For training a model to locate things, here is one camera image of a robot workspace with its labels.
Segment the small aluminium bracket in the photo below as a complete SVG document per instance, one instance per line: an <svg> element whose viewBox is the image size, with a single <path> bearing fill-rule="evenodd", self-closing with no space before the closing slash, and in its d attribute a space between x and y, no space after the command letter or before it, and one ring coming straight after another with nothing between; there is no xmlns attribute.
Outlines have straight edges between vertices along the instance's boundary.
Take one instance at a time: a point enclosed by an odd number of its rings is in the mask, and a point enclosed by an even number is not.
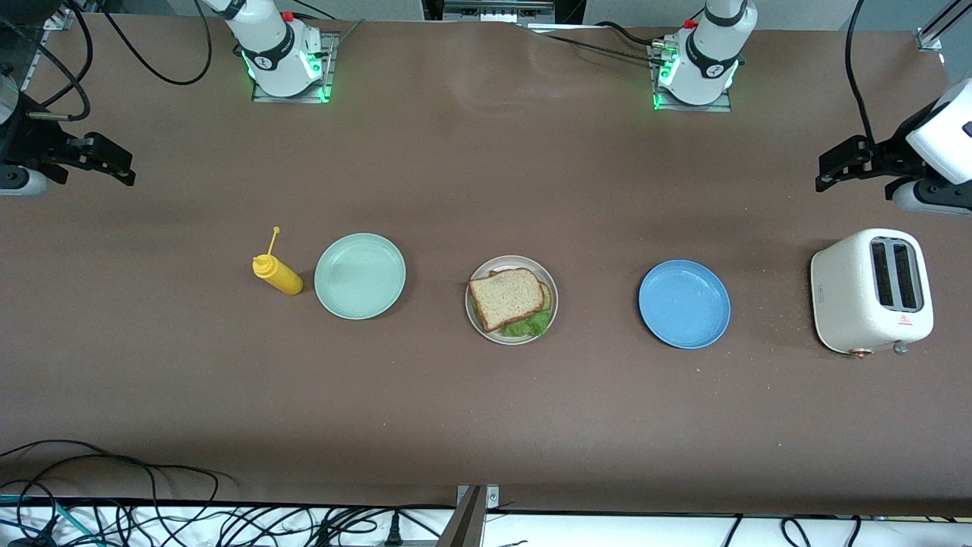
<svg viewBox="0 0 972 547"><path fill-rule="evenodd" d="M472 488L473 485L458 485L457 496L456 496L456 506L462 502L466 492ZM482 485L485 492L485 506L488 511L496 510L500 506L500 486L498 484L487 484Z"/></svg>

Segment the grey metal rail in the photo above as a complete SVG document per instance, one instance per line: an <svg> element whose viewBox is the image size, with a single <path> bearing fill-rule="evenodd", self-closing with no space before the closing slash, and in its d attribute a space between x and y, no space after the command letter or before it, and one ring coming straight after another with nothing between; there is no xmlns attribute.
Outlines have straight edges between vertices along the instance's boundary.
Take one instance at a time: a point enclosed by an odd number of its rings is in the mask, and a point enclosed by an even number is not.
<svg viewBox="0 0 972 547"><path fill-rule="evenodd" d="M442 0L442 20L552 24L556 11L553 0Z"/></svg>

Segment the brown bread slice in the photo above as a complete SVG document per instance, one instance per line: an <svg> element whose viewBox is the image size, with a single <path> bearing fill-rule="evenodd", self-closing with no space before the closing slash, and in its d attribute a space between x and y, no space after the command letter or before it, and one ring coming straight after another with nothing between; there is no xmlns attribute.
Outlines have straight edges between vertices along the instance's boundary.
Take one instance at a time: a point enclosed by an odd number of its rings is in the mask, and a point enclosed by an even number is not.
<svg viewBox="0 0 972 547"><path fill-rule="evenodd" d="M525 274L525 280L503 276L473 278L468 288L485 332L527 318L541 307L539 286L530 273Z"/></svg>
<svg viewBox="0 0 972 547"><path fill-rule="evenodd" d="M533 270L522 269L521 267L517 267L517 269L496 269L496 270L490 270L488 276L489 277L503 276L503 277L515 278L515 280L520 280L520 278L522 278L522 280L525 280L525 274L531 274L532 278L534 278L534 280L537 280L539 286L539 294L541 294L542 297L541 307L535 309L534 313L538 314L540 311L549 309L551 305L550 304L551 295L550 295L549 287L546 283L544 283L544 281L540 277L537 276L537 274Z"/></svg>

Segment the mint green plate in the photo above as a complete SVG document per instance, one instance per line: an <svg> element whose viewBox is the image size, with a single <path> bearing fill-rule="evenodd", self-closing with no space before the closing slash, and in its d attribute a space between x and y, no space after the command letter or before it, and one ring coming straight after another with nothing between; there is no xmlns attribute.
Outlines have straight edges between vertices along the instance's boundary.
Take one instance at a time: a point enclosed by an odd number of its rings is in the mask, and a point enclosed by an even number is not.
<svg viewBox="0 0 972 547"><path fill-rule="evenodd" d="M376 233L351 233L331 243L314 270L314 291L330 314L347 320L376 318L406 286L399 247Z"/></svg>

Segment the white toaster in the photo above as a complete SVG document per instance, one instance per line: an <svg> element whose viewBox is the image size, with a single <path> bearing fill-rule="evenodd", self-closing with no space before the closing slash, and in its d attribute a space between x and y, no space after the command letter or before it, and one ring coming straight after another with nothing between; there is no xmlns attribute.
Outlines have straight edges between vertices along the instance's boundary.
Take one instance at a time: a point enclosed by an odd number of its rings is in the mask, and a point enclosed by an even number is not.
<svg viewBox="0 0 972 547"><path fill-rule="evenodd" d="M813 255L809 281L817 338L837 353L903 356L933 332L926 257L910 233L853 233Z"/></svg>

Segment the grey metal bar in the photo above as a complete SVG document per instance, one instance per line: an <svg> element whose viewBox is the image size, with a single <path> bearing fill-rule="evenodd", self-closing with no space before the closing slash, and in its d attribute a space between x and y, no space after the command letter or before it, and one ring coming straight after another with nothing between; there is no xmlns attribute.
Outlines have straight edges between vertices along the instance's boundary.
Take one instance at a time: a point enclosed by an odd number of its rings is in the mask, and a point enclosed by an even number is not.
<svg viewBox="0 0 972 547"><path fill-rule="evenodd" d="M490 495L488 485L469 485L435 547L482 547Z"/></svg>

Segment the green lettuce leaf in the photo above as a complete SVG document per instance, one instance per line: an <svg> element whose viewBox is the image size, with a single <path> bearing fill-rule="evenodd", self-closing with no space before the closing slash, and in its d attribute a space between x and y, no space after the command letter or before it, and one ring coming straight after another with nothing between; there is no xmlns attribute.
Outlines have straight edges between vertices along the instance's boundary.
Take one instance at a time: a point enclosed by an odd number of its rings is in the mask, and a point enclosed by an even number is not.
<svg viewBox="0 0 972 547"><path fill-rule="evenodd" d="M552 297L550 302L550 308L540 311L538 314L532 314L527 318L518 320L517 322L504 325L495 331L487 332L487 335L495 335L503 338L538 338L544 335L548 331L550 322L553 319L552 311Z"/></svg>

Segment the aluminium frame profile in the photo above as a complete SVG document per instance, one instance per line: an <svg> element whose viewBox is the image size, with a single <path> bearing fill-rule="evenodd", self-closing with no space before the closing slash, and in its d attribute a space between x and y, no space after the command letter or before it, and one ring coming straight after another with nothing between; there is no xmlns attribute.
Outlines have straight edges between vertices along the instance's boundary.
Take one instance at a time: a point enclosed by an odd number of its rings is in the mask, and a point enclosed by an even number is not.
<svg viewBox="0 0 972 547"><path fill-rule="evenodd" d="M49 35L73 24L65 0L0 0L0 76L24 89L44 55Z"/></svg>
<svg viewBox="0 0 972 547"><path fill-rule="evenodd" d="M941 38L968 15L972 15L972 0L948 0L943 8L914 34L920 51L940 51Z"/></svg>

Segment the beige plate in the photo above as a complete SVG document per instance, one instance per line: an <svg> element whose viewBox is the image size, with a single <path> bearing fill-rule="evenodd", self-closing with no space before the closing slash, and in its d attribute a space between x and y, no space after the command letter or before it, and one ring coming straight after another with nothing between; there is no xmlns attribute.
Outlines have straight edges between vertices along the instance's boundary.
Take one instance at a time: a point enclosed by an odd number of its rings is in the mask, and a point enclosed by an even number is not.
<svg viewBox="0 0 972 547"><path fill-rule="evenodd" d="M552 322L550 322L550 326L551 326L554 322L554 319L557 316L559 295L557 291L557 285L554 281L554 277L552 277L552 274L549 273L548 269L542 266L541 263L538 263L537 261L532 260L531 258L527 258L519 255L504 255L504 256L492 258L486 261L485 263L483 263L480 267L478 267L478 269L473 271L473 275L471 276L471 278L469 278L469 281L473 280L473 278L488 276L490 270L517 269L517 267L523 267L523 269L533 270L537 274L537 276L540 277L544 281L544 283L548 285L550 290L550 295L552 297L553 319ZM538 340L539 338L544 336L545 333L548 332L550 328L549 326L546 332L544 333L544 335L539 336L538 338L514 339L514 338L503 338L495 335L487 335L487 332L483 331L482 326L480 326L478 315L477 312L475 311L475 305L473 305L471 294L469 294L468 284L466 284L466 288L465 288L465 309L466 309L466 315L468 315L469 318L469 322L472 323L476 331L479 332L480 335L482 335L487 340L490 340L491 342L494 343L499 343L499 345L504 345L504 346L525 345L525 343L534 342L534 340Z"/></svg>

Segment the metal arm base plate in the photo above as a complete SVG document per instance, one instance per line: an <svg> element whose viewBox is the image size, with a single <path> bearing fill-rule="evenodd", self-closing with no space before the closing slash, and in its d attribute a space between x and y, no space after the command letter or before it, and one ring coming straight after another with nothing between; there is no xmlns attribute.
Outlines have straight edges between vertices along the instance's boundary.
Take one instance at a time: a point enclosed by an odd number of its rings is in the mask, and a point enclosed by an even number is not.
<svg viewBox="0 0 972 547"><path fill-rule="evenodd" d="M326 104L330 102L340 34L306 27L291 55L264 70L244 55L253 82L253 103Z"/></svg>
<svg viewBox="0 0 972 547"><path fill-rule="evenodd" d="M654 41L650 46L646 46L649 59L652 60L652 96L654 110L674 110L684 112L708 112L708 113L729 113L731 111L731 97L729 86L733 83L729 77L727 83L722 87L720 96L712 103L705 105L693 105L684 103L677 98L673 91L665 86L671 80L677 69L683 63L680 56L674 51L674 46L666 46L663 42Z"/></svg>

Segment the yellow mustard squeeze bottle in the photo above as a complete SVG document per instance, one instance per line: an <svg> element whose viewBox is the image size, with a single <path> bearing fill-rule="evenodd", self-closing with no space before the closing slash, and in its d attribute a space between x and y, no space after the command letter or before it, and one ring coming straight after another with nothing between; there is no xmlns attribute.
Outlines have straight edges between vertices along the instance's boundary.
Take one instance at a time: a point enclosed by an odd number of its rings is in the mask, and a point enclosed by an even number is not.
<svg viewBox="0 0 972 547"><path fill-rule="evenodd" d="M279 227L272 229L270 245L267 247L267 252L254 256L252 259L252 270L265 283L269 283L288 296L295 296L301 293L305 287L305 283L303 283L303 279L293 269L274 255L273 249L279 233Z"/></svg>

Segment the blue plate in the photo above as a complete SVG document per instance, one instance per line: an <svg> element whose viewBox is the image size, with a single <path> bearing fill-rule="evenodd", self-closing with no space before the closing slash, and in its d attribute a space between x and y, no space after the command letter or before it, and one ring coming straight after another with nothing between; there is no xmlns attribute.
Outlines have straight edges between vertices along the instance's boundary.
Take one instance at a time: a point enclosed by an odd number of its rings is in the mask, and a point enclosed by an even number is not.
<svg viewBox="0 0 972 547"><path fill-rule="evenodd" d="M677 349L711 346L731 322L725 284L704 264L690 260L669 260L647 271L636 304L646 328Z"/></svg>

